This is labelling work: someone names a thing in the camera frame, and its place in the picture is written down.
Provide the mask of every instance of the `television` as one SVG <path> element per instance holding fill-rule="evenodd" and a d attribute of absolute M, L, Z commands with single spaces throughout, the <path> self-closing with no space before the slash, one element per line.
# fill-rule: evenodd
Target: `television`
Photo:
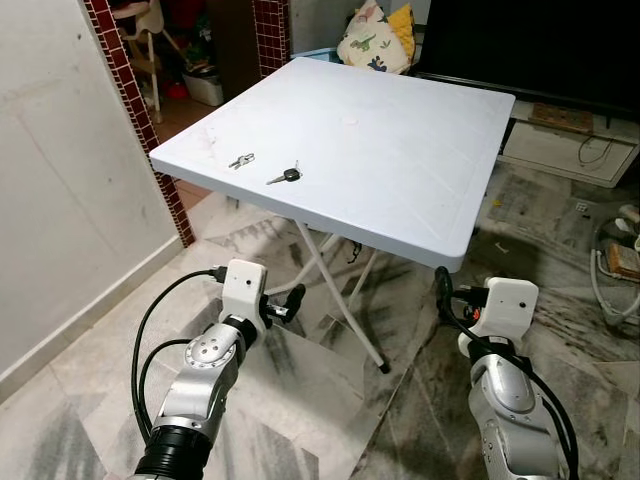
<path fill-rule="evenodd" d="M 635 0 L 431 0 L 415 73 L 637 120 L 639 12 Z"/>

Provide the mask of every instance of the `table leg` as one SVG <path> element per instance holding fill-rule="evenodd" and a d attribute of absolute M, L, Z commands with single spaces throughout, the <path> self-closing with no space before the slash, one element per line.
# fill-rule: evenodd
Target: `table leg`
<path fill-rule="evenodd" d="M 327 265 L 324 263 L 324 259 L 322 258 L 322 255 L 320 254 L 320 251 L 318 250 L 317 245 L 313 242 L 313 238 L 311 238 L 309 229 L 304 223 L 299 222 L 297 220 L 296 220 L 296 225 L 298 225 L 298 228 L 300 229 L 300 233 L 302 234 L 302 238 L 304 238 L 304 241 L 306 242 L 307 247 L 309 247 L 309 250 L 311 251 L 311 255 L 315 259 L 315 263 L 318 265 L 320 272 L 322 272 L 322 276 L 327 282 L 329 291 L 331 292 L 331 295 L 333 296 L 334 300 L 338 304 L 338 307 L 340 308 L 340 311 L 344 315 L 345 319 L 353 329 L 358 339 L 364 345 L 364 348 L 367 350 L 367 353 L 369 353 L 373 361 L 376 362 L 376 365 L 382 371 L 382 373 L 389 372 L 389 366 L 382 359 L 380 354 L 376 351 L 375 347 L 371 344 L 371 342 L 369 341 L 365 333 L 362 331 L 362 328 L 360 328 L 360 325 L 358 325 L 358 322 L 356 321 L 356 319 L 353 317 L 353 315 L 347 308 L 347 305 L 344 303 L 344 299 L 342 298 L 342 295 L 340 294 L 340 291 L 336 286 L 336 282 L 334 282 L 333 277 L 331 276 L 331 273 L 327 268 Z"/>
<path fill-rule="evenodd" d="M 375 263 L 377 256 L 378 256 L 378 250 L 374 250 L 373 253 L 371 254 L 371 258 L 369 259 L 369 261 L 367 262 L 367 265 L 364 267 L 364 270 L 362 271 L 362 275 L 360 275 L 360 278 L 358 279 L 358 283 L 356 283 L 356 286 L 354 287 L 353 292 L 351 292 L 351 295 L 349 296 L 349 303 L 347 305 L 350 312 L 353 311 L 353 302 L 355 301 L 356 297 L 360 293 L 360 290 L 362 290 L 362 286 L 364 285 L 364 282 L 367 280 L 369 273 L 371 273 L 371 269 L 373 268 L 373 264 Z"/>
<path fill-rule="evenodd" d="M 322 254 L 330 250 L 341 238 L 342 237 L 340 235 L 336 235 L 334 233 L 333 234 L 330 233 L 329 235 L 327 235 L 327 237 L 320 244 L 320 253 Z M 277 295 L 278 293 L 293 290 L 293 287 L 295 287 L 299 283 L 302 283 L 302 280 L 304 280 L 304 277 L 306 277 L 309 274 L 309 272 L 315 266 L 315 264 L 316 264 L 316 259 L 312 257 L 307 263 L 305 263 L 304 267 L 302 267 L 302 270 L 300 270 L 300 273 L 296 278 L 291 280 L 289 283 L 285 283 L 284 285 L 279 285 L 277 287 L 271 288 L 264 293 L 271 296 L 271 295 Z"/>

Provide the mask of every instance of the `chair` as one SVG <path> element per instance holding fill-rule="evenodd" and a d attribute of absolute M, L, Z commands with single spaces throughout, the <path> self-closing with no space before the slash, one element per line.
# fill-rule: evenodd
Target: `chair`
<path fill-rule="evenodd" d="M 159 69 L 159 60 L 156 58 L 153 49 L 153 35 L 162 32 L 162 34 L 166 37 L 171 46 L 175 48 L 175 50 L 180 54 L 180 56 L 185 60 L 186 58 L 180 51 L 180 47 L 178 47 L 173 38 L 171 38 L 171 35 L 169 35 L 169 33 L 164 29 L 164 17 L 162 16 L 162 7 L 160 6 L 160 0 L 128 3 L 120 8 L 115 8 L 112 13 L 115 20 L 135 17 L 135 34 L 128 35 L 127 32 L 122 28 L 119 29 L 119 31 L 121 32 L 122 39 L 126 40 L 129 43 L 129 48 L 131 49 L 131 54 L 133 55 L 131 66 L 151 74 L 155 121 L 156 123 L 161 123 L 162 114 L 160 113 L 160 95 L 158 93 L 157 76 L 157 71 Z M 149 58 L 145 58 L 137 45 L 138 41 L 143 42 L 145 40 L 149 48 Z"/>

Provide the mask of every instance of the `key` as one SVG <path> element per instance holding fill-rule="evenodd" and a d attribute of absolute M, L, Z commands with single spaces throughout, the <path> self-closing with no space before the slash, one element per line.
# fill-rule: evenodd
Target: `key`
<path fill-rule="evenodd" d="M 229 164 L 229 168 L 233 168 L 234 170 L 239 169 L 240 167 L 246 165 L 247 163 L 251 163 L 255 160 L 255 155 L 253 153 L 247 153 L 246 155 L 240 155 L 238 159 Z"/>
<path fill-rule="evenodd" d="M 282 173 L 282 175 L 280 175 L 277 178 L 274 178 L 273 180 L 269 180 L 267 182 L 267 185 L 271 185 L 272 183 L 284 182 L 284 181 L 295 182 L 296 180 L 299 180 L 301 176 L 302 176 L 302 173 L 298 169 L 298 162 L 296 161 L 296 166 L 294 168 L 287 168 Z"/>

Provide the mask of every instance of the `table top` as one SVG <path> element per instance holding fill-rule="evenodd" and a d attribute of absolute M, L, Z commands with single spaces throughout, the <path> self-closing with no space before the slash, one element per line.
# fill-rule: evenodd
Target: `table top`
<path fill-rule="evenodd" d="M 457 270 L 512 95 L 297 58 L 154 149 L 156 170 Z M 240 155 L 255 160 L 238 170 Z M 299 162 L 302 178 L 266 185 Z"/>

